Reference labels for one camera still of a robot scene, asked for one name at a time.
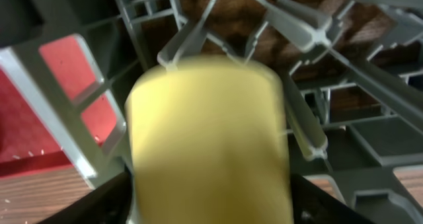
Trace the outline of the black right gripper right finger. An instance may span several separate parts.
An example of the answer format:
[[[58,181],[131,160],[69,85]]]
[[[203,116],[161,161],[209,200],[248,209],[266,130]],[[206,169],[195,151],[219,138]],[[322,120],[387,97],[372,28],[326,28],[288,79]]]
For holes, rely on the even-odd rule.
[[[290,175],[295,224],[373,224],[298,174]]]

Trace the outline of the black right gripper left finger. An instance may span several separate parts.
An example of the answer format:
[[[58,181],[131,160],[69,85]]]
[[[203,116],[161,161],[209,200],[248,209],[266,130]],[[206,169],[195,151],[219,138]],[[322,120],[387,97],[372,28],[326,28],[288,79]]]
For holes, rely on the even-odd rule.
[[[125,224],[132,203],[132,178],[122,172],[39,224]]]

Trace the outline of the yellow plastic cup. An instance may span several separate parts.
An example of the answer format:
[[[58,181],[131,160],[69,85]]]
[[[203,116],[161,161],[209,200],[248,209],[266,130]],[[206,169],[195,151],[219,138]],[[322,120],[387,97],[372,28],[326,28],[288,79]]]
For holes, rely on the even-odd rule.
[[[155,67],[126,101],[142,223],[292,223],[280,78],[258,62]]]

